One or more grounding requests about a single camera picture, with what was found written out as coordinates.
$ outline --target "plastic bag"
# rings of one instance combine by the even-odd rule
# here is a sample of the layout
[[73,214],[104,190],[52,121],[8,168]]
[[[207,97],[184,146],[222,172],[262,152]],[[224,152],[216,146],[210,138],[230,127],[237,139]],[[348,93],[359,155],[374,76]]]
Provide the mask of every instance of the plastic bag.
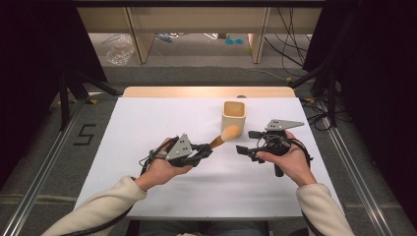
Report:
[[122,36],[117,40],[116,45],[107,52],[105,60],[117,66],[125,66],[134,52],[135,48],[132,42],[126,36]]

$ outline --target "white sleeve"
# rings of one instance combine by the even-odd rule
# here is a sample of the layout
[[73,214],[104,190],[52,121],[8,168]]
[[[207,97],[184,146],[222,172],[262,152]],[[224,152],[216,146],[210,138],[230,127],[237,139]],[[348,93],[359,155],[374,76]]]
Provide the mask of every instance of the white sleeve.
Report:
[[354,235],[328,187],[323,184],[306,185],[298,188],[296,195],[305,216],[323,235]]
[[[143,191],[130,176],[125,176],[112,189],[87,199],[42,235],[62,235],[95,228],[121,215],[146,196],[147,192]],[[110,230],[111,227],[94,235],[107,235]]]

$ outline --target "white tabletop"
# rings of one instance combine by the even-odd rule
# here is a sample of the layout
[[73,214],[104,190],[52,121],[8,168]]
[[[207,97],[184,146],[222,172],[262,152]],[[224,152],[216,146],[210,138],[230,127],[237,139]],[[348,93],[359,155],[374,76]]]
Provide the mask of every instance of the white tabletop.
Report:
[[302,121],[290,131],[303,142],[312,171],[338,198],[328,177],[298,98],[119,98],[76,207],[89,196],[110,189],[121,177],[137,177],[139,160],[167,137],[186,133],[192,144],[208,144],[220,135],[225,100],[246,103],[243,135],[214,149],[189,173],[149,190],[128,216],[139,219],[272,219],[301,216],[297,186],[287,176],[277,178],[273,164],[252,162],[236,145],[256,146],[248,131],[263,131],[271,119]]

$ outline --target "cup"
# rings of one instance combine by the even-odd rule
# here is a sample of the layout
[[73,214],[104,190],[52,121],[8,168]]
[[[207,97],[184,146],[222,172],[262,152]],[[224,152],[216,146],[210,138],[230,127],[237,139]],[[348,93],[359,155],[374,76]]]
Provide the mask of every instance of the cup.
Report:
[[239,127],[239,135],[242,135],[246,120],[246,105],[241,101],[224,101],[223,115],[221,119],[221,132],[228,126]]

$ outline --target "hand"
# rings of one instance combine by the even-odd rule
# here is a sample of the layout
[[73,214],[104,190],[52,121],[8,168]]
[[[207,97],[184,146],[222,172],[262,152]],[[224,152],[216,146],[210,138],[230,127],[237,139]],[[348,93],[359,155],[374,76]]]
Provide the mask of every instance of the hand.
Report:
[[142,190],[147,191],[156,185],[163,185],[177,175],[185,174],[193,168],[192,165],[184,167],[172,166],[167,160],[156,158],[142,176],[135,180]]
[[[288,139],[295,139],[292,133],[288,131],[285,131],[285,133]],[[283,156],[258,151],[257,157],[277,164],[281,170],[299,187],[317,183],[316,178],[307,164],[306,156],[303,150],[301,150],[298,146],[291,145],[289,151]]]

